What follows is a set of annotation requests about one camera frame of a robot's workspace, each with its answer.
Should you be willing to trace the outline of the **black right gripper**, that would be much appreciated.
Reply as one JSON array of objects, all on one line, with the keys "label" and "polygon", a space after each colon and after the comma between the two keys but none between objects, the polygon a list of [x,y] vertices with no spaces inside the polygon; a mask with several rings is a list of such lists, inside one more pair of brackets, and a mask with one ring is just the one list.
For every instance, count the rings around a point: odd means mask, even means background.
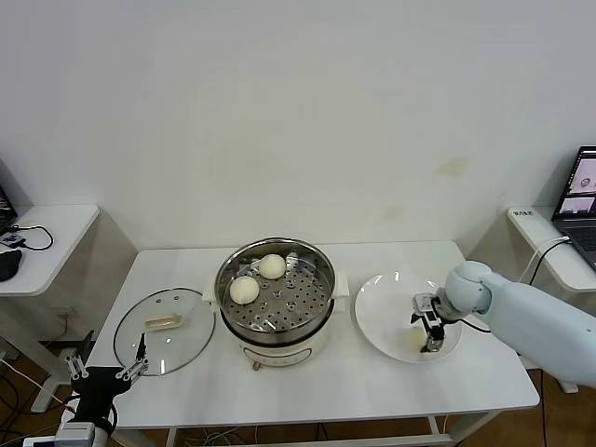
[{"label": "black right gripper", "polygon": [[[450,324],[450,321],[440,313],[440,300],[438,297],[430,299],[430,305],[434,318],[431,320],[430,330],[427,330],[427,338],[423,346],[420,348],[421,353],[436,353],[439,352],[443,346],[445,332],[444,327]],[[417,314],[412,314],[411,324],[414,324],[419,319]]]}]

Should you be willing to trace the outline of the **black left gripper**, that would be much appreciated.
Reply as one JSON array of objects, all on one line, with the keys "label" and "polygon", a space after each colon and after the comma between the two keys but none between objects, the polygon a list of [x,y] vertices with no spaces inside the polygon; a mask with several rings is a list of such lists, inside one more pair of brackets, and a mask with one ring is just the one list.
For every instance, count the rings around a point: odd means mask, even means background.
[{"label": "black left gripper", "polygon": [[135,361],[122,371],[117,367],[88,367],[86,363],[92,351],[93,331],[79,343],[72,355],[65,358],[73,391],[78,395],[74,414],[77,422],[106,422],[114,399],[128,392],[131,381],[138,379],[148,369],[145,334],[141,334]]}]

